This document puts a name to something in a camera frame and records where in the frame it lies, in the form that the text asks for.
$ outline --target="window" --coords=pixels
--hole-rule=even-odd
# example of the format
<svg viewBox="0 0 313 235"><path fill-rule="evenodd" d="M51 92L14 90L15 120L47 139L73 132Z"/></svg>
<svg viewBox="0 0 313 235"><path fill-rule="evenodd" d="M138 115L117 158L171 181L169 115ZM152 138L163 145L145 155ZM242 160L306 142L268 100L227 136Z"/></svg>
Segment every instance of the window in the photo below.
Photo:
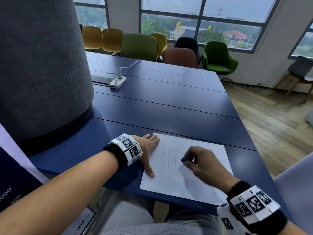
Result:
<svg viewBox="0 0 313 235"><path fill-rule="evenodd" d="M310 24L304 32L303 36L291 51L289 58L293 59L299 55L313 58L313 24Z"/></svg>
<svg viewBox="0 0 313 235"><path fill-rule="evenodd" d="M139 32L186 36L253 53L279 0L139 0Z"/></svg>
<svg viewBox="0 0 313 235"><path fill-rule="evenodd" d="M83 26L96 26L101 30L108 28L105 11L106 0L73 0L78 22Z"/></svg>

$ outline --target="chair backrest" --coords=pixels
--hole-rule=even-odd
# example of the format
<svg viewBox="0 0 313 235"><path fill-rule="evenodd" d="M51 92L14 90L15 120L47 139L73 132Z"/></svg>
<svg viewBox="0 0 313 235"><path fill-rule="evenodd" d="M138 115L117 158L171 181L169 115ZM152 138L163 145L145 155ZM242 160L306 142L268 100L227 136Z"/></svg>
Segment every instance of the chair backrest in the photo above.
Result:
<svg viewBox="0 0 313 235"><path fill-rule="evenodd" d="M281 173L274 182L296 224L313 234L313 152Z"/></svg>
<svg viewBox="0 0 313 235"><path fill-rule="evenodd" d="M83 26L81 34L86 49L97 49L102 47L102 31L100 28Z"/></svg>
<svg viewBox="0 0 313 235"><path fill-rule="evenodd" d="M162 56L164 51L167 49L166 35L161 33L150 33L149 35L152 35L157 39L157 54Z"/></svg>
<svg viewBox="0 0 313 235"><path fill-rule="evenodd" d="M127 33L122 39L121 52L126 58L155 61L157 40L152 35Z"/></svg>
<svg viewBox="0 0 313 235"><path fill-rule="evenodd" d="M103 45L122 44L123 32L119 29L103 29Z"/></svg>
<svg viewBox="0 0 313 235"><path fill-rule="evenodd" d="M206 53L208 63L221 66L223 66L225 58L229 55L227 45L220 41L208 42L203 51Z"/></svg>
<svg viewBox="0 0 313 235"><path fill-rule="evenodd" d="M313 60L303 56L298 56L294 63L288 67L288 72L297 78L304 79L312 67Z"/></svg>
<svg viewBox="0 0 313 235"><path fill-rule="evenodd" d="M195 53L188 48L171 48L164 52L164 63L178 65L189 68L197 67Z"/></svg>
<svg viewBox="0 0 313 235"><path fill-rule="evenodd" d="M195 54L198 51L197 40L189 37L180 37L174 45L175 48L188 48L191 49Z"/></svg>

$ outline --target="window pane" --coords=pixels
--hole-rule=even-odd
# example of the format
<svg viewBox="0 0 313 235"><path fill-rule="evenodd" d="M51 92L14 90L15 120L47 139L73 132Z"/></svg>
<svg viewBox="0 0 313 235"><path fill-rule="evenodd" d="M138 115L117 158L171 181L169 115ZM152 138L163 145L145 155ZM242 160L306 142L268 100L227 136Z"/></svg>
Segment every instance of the window pane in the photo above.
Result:
<svg viewBox="0 0 313 235"><path fill-rule="evenodd" d="M203 15L263 23L274 0L206 0Z"/></svg>
<svg viewBox="0 0 313 235"><path fill-rule="evenodd" d="M178 39L181 36L193 38L196 26L196 19L142 14L141 33L162 33L168 39Z"/></svg>
<svg viewBox="0 0 313 235"><path fill-rule="evenodd" d="M198 43L222 41L231 48L251 50L261 27L213 21L201 21Z"/></svg>
<svg viewBox="0 0 313 235"><path fill-rule="evenodd" d="M313 33L307 32L299 45L294 50L293 56L305 56L308 58L313 58Z"/></svg>
<svg viewBox="0 0 313 235"><path fill-rule="evenodd" d="M199 15L202 0L142 0L142 9Z"/></svg>
<svg viewBox="0 0 313 235"><path fill-rule="evenodd" d="M101 29L108 28L105 9L78 6L75 6L75 8L78 22L83 26L96 26Z"/></svg>
<svg viewBox="0 0 313 235"><path fill-rule="evenodd" d="M74 2L89 3L89 4L105 5L104 0L73 0L73 1Z"/></svg>

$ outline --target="gray pillar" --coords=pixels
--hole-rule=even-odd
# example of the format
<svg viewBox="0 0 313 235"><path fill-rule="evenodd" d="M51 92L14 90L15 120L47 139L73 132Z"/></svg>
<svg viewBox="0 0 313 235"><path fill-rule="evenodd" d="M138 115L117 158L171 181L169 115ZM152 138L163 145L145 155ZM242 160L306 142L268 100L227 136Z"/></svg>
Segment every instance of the gray pillar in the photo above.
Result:
<svg viewBox="0 0 313 235"><path fill-rule="evenodd" d="M23 142L86 118L93 86L73 0L0 3L0 123Z"/></svg>

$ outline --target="yellow chair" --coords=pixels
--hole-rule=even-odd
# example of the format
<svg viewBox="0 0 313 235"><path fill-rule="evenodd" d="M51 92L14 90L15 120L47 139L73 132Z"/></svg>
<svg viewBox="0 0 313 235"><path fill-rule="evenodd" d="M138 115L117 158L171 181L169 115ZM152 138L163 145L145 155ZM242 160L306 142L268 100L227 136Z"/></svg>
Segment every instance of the yellow chair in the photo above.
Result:
<svg viewBox="0 0 313 235"><path fill-rule="evenodd" d="M167 49L167 39L166 36L160 33L150 33L157 39L157 59L159 60L160 56L163 56L165 50Z"/></svg>
<svg viewBox="0 0 313 235"><path fill-rule="evenodd" d="M91 49L94 52L95 49L102 47L102 31L100 28L83 26L81 34L83 36L85 49Z"/></svg>
<svg viewBox="0 0 313 235"><path fill-rule="evenodd" d="M123 39L123 32L118 29L104 29L103 30L103 45L102 49L107 52L113 52L113 55L121 52L121 44Z"/></svg>

